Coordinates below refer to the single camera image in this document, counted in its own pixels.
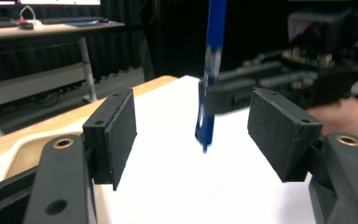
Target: skin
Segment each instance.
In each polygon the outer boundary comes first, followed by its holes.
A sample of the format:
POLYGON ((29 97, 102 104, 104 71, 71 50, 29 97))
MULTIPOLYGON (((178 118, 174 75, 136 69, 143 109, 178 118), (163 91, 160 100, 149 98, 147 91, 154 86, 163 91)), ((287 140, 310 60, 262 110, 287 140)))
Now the skin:
POLYGON ((341 99, 332 105, 322 105, 307 110, 324 124, 322 136, 329 133, 349 133, 358 136, 358 99, 341 99))

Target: desk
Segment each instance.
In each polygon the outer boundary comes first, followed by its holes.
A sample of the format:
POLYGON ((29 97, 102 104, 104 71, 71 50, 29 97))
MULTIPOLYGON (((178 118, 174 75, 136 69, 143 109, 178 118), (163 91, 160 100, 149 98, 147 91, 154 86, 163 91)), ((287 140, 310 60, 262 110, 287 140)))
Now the desk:
POLYGON ((76 37, 78 38, 78 44, 82 56, 82 63, 79 64, 74 64, 33 76, 13 78, 11 80, 0 82, 0 105, 37 94, 42 91, 48 91, 60 86, 65 86, 82 79, 86 79, 89 88, 89 96, 86 97, 86 100, 89 102, 96 101, 97 96, 91 73, 90 59, 85 36, 97 35, 102 31, 113 32, 119 30, 119 28, 122 28, 123 26, 123 23, 112 22, 84 27, 58 24, 39 25, 36 26, 34 30, 20 30, 17 27, 0 29, 0 45, 7 43, 21 43, 41 38, 51 39, 76 37))
POLYGON ((315 223, 309 179, 280 181, 247 134, 248 108, 215 118, 205 155, 199 80, 169 81, 135 97, 138 135, 118 189, 95 186, 101 223, 315 223))

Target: blue object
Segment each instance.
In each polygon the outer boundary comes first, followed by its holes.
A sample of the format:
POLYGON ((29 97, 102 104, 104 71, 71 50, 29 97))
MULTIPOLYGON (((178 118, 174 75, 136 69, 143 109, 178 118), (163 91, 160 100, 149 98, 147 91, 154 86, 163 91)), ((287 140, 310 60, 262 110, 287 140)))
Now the blue object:
POLYGON ((208 114, 206 90, 218 81, 220 62, 225 34, 227 0, 210 0, 208 30, 206 38, 205 69, 203 91, 199 90, 199 115, 196 125, 196 138, 206 153, 213 139, 214 115, 208 114))

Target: black curtain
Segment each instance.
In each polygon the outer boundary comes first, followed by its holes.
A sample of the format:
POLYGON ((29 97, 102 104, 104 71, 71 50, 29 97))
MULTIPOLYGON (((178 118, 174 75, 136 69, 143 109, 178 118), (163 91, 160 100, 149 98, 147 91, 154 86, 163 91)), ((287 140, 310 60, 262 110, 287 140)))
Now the black curtain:
MULTIPOLYGON (((102 0, 100 6, 31 6, 37 19, 105 17, 126 25, 139 24, 140 0, 102 0)), ((17 19, 23 6, 0 7, 0 16, 17 19)), ((141 66, 143 31, 87 37, 92 73, 96 79, 141 66)), ((0 81, 28 76, 81 62, 77 39, 35 40, 0 46, 0 81)))

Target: floor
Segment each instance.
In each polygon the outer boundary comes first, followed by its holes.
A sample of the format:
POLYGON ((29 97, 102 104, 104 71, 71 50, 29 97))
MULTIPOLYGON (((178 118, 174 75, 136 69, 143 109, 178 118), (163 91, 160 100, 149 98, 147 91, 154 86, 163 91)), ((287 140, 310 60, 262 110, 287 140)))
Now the floor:
MULTIPOLYGON (((98 99, 116 91, 132 88, 145 82, 142 68, 134 68, 112 74, 95 82, 98 99)), ((49 119, 66 111, 87 104, 83 97, 88 94, 85 83, 67 89, 45 92, 0 106, 0 128, 4 133, 49 119)))

